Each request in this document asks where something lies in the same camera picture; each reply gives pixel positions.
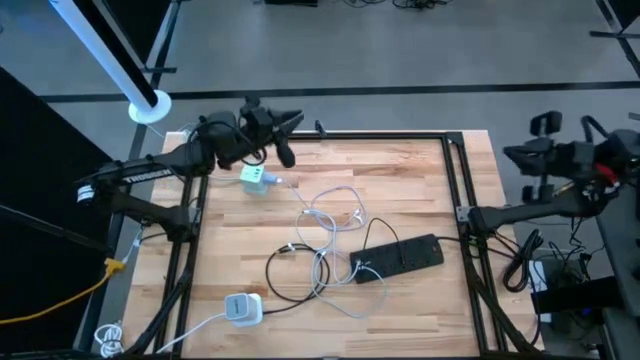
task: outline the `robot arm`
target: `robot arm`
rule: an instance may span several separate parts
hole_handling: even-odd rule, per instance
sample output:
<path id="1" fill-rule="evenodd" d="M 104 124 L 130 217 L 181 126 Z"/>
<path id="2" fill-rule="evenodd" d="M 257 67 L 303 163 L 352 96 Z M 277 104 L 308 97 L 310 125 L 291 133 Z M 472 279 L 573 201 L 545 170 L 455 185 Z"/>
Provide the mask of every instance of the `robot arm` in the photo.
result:
<path id="1" fill-rule="evenodd" d="M 607 133 L 592 117 L 584 117 L 585 142 L 556 144 L 548 135 L 560 130 L 562 115 L 548 112 L 531 120 L 537 139 L 521 146 L 504 148 L 523 175 L 538 176 L 539 186 L 523 189 L 523 205 L 514 207 L 474 207 L 468 209 L 471 231 L 489 234 L 505 224 L 549 215 L 591 217 L 598 215 L 618 194 L 621 183 L 636 176 L 640 165 L 640 134 L 633 130 Z M 590 127 L 605 140 L 593 144 Z M 571 182 L 558 191 L 547 184 L 557 176 Z"/>
<path id="2" fill-rule="evenodd" d="M 158 206 L 126 194 L 120 187 L 167 176 L 206 176 L 213 171 L 216 161 L 220 168 L 230 169 L 233 163 L 244 162 L 250 155 L 263 163 L 267 156 L 265 147 L 271 144 L 277 147 L 285 167 L 295 165 L 287 139 L 304 118 L 302 111 L 270 110 L 260 106 L 260 100 L 248 98 L 240 117 L 245 120 L 242 126 L 240 119 L 229 111 L 201 116 L 187 142 L 173 151 L 105 164 L 79 181 L 78 203 L 98 205 L 112 213 L 122 212 L 140 223 L 158 223 L 167 232 L 169 241 L 188 241 L 195 216 L 188 207 Z"/>

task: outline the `wooden tabletop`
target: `wooden tabletop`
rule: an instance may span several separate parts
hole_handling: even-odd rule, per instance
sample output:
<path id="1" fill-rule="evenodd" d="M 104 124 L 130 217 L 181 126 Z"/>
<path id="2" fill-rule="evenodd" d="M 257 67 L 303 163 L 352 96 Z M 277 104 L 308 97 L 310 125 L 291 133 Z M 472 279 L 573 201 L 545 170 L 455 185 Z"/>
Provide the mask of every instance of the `wooden tabletop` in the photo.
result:
<path id="1" fill-rule="evenodd" d="M 503 205 L 505 198 L 487 132 L 464 131 L 464 138 L 478 203 Z M 172 150 L 182 141 L 181 134 L 167 134 L 164 151 Z M 266 168 L 290 181 L 305 200 L 323 190 L 350 185 L 362 197 L 369 217 L 388 222 L 400 239 L 428 233 L 457 237 L 438 141 L 323 140 L 291 142 L 291 147 L 296 153 L 296 167 L 283 169 L 271 148 Z M 456 172 L 461 174 L 455 152 L 453 156 Z M 216 170 L 213 175 L 236 175 L 240 168 L 235 166 L 231 173 Z M 461 176 L 457 180 L 464 189 Z M 181 192 L 182 183 L 177 179 L 157 180 L 151 200 L 163 206 L 175 205 Z M 357 208 L 357 202 L 350 192 L 340 191 L 323 198 L 316 208 L 340 222 Z M 277 248 L 298 242 L 293 223 L 302 209 L 303 205 L 286 186 L 271 188 L 265 196 L 255 196 L 243 192 L 238 183 L 211 180 L 187 329 L 223 312 L 224 297 L 233 293 L 260 294 L 265 310 L 290 304 L 278 299 L 267 287 L 265 263 Z M 303 220 L 300 224 L 302 235 L 311 245 L 326 242 L 327 231 L 314 220 Z M 145 235 L 160 231 L 154 226 Z M 338 249 L 347 254 L 361 249 L 365 231 L 339 233 Z M 502 228 L 501 233 L 513 238 L 511 227 Z M 378 223 L 373 225 L 367 246 L 392 241 L 393 235 Z M 444 240 L 441 245 L 444 264 L 385 279 L 389 296 L 368 318 L 347 317 L 317 299 L 281 314 L 266 315 L 254 327 L 236 328 L 218 318 L 185 340 L 182 355 L 201 358 L 478 355 L 460 246 Z M 183 246 L 186 254 L 189 245 Z M 502 247 L 495 241 L 490 241 L 490 246 Z M 123 320 L 125 348 L 133 344 L 160 306 L 170 251 L 171 244 L 163 237 L 145 242 L 140 249 Z M 311 256 L 300 252 L 276 257 L 271 264 L 276 289 L 291 297 L 305 297 L 310 290 Z M 491 253 L 490 260 L 501 306 L 531 339 L 535 316 L 528 290 L 509 293 L 500 279 L 509 260 Z M 375 305 L 382 290 L 379 282 L 353 283 L 328 289 L 324 295 L 350 311 L 362 312 Z M 177 308 L 169 322 L 167 341 L 173 339 Z M 491 321 L 486 309 L 483 310 L 489 341 L 495 348 Z"/>

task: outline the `black curtain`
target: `black curtain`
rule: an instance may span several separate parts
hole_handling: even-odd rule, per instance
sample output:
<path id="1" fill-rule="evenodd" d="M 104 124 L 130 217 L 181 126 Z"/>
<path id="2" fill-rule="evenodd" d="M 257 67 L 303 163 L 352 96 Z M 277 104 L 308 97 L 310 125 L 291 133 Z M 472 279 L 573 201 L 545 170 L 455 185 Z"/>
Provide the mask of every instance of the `black curtain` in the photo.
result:
<path id="1" fill-rule="evenodd" d="M 111 158 L 0 67 L 0 204 L 106 243 L 110 215 L 76 204 L 74 181 Z M 95 284 L 105 255 L 0 216 L 0 319 Z M 70 349 L 89 297 L 0 325 L 0 354 Z"/>

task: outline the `white plug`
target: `white plug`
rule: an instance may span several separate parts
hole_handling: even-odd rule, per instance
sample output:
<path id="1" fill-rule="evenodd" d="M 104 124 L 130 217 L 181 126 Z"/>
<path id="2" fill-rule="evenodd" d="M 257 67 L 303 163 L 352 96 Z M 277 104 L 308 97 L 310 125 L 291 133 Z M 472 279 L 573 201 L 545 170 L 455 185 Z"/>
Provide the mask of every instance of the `white plug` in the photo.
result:
<path id="1" fill-rule="evenodd" d="M 236 327 L 262 322 L 262 298 L 258 294 L 233 294 L 224 298 L 224 314 Z"/>
<path id="2" fill-rule="evenodd" d="M 362 213 L 360 212 L 360 209 L 356 209 L 356 211 L 353 212 L 353 218 L 358 219 L 358 221 L 360 222 L 360 225 L 364 224 L 364 220 L 362 219 Z"/>

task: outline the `yellow extension cord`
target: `yellow extension cord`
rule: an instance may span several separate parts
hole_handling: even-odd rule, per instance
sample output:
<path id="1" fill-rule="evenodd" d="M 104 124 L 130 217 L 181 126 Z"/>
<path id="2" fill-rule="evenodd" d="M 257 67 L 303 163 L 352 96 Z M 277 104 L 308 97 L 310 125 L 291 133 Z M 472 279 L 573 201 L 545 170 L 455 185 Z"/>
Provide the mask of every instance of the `yellow extension cord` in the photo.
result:
<path id="1" fill-rule="evenodd" d="M 114 260 L 114 259 L 106 259 L 104 261 L 104 264 L 107 266 L 107 268 L 105 269 L 105 274 L 104 277 L 102 278 L 102 280 L 98 281 L 97 284 L 93 285 L 92 287 L 88 288 L 87 290 L 84 290 L 83 292 L 68 298 L 67 300 L 61 301 L 55 305 L 53 305 L 50 308 L 44 309 L 40 312 L 37 312 L 35 314 L 31 314 L 31 315 L 27 315 L 27 316 L 20 316 L 17 318 L 12 318 L 12 319 L 4 319 L 4 320 L 0 320 L 0 325 L 6 325 L 6 324 L 13 324 L 13 323 L 17 323 L 17 322 L 22 322 L 22 321 L 27 321 L 27 320 L 32 320 L 35 318 L 39 318 L 45 314 L 48 314 L 50 312 L 52 312 L 53 310 L 56 310 L 58 308 L 61 308 L 71 302 L 74 302 L 78 299 L 80 299 L 81 297 L 90 294 L 91 292 L 93 292 L 95 289 L 99 288 L 100 286 L 102 286 L 107 280 L 109 280 L 109 278 L 117 271 L 123 270 L 124 269 L 124 263 L 118 260 Z"/>

